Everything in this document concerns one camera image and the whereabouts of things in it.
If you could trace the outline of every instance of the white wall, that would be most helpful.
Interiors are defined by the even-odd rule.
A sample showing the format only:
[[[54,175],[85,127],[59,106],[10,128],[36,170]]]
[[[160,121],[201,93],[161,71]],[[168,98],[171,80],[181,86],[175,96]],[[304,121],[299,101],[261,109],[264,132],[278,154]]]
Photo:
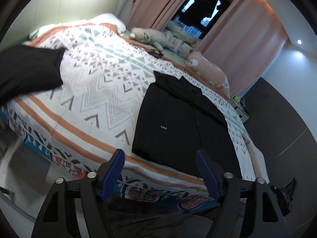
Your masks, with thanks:
[[[317,140],[317,58],[288,42],[263,78],[291,104]]]
[[[291,42],[317,57],[316,34],[296,6],[290,0],[266,1],[279,18]],[[302,41],[301,45],[297,43],[298,39]]]
[[[127,24],[132,8],[132,1],[133,0],[127,0],[126,4],[122,8],[122,11],[120,12],[119,19],[122,20],[125,24]]]

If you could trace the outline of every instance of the beige plush toy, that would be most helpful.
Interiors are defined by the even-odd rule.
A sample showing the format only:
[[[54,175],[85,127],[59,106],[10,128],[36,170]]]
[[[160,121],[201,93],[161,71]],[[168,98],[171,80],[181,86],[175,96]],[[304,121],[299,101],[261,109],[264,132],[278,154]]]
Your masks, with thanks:
[[[159,51],[163,51],[163,47],[173,49],[174,45],[170,43],[163,33],[151,28],[133,28],[131,30],[130,39],[143,44],[150,44]]]
[[[214,86],[220,94],[230,99],[230,88],[226,74],[215,64],[204,58],[201,52],[193,52],[187,57],[186,66],[202,80]]]

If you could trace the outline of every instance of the wall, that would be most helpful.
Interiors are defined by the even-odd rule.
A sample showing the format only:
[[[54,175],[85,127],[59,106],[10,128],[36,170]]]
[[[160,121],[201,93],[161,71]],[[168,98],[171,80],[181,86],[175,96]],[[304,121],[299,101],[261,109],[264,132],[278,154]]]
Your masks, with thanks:
[[[301,116],[266,80],[244,96],[250,118],[244,126],[263,153],[272,185],[297,181],[293,209],[285,217],[290,238],[299,238],[317,212],[317,143]]]
[[[292,44],[317,57],[316,34],[296,6],[290,0],[266,1],[279,18]],[[302,41],[301,45],[297,43],[298,39]]]
[[[317,58],[287,43],[263,78],[291,104],[317,140]]]
[[[128,20],[129,20],[131,8],[132,8],[132,3],[133,3],[133,0],[127,0],[126,4],[122,8],[122,11],[119,15],[119,19],[122,20],[125,24],[127,24]]]

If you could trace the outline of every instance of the metal screw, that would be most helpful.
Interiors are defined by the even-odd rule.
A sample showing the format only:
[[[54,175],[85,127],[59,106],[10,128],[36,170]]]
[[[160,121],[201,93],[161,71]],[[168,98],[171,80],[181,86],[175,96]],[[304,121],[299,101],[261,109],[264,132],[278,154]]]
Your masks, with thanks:
[[[60,177],[55,180],[55,183],[61,184],[64,181],[64,178]]]
[[[90,173],[87,174],[88,178],[95,178],[96,176],[97,176],[96,172],[90,172]]]
[[[260,184],[265,184],[265,180],[262,177],[257,178],[256,181]]]
[[[224,176],[228,179],[233,178],[233,174],[232,173],[224,173]]]

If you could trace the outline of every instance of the black mount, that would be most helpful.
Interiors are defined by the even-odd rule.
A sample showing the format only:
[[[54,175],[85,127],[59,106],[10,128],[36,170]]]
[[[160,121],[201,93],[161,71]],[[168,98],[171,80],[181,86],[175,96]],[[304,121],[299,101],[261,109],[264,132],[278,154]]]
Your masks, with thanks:
[[[96,173],[73,181],[58,178],[43,203],[31,238],[80,238],[75,198],[81,198],[90,238],[114,238],[102,202],[111,196],[124,161],[124,152],[117,149],[111,160],[103,163]],[[202,149],[197,151],[196,164],[209,194],[221,205],[206,238],[233,237],[240,198],[247,198],[245,216],[241,233],[233,238],[288,237],[283,215],[264,179],[253,182],[224,173]]]

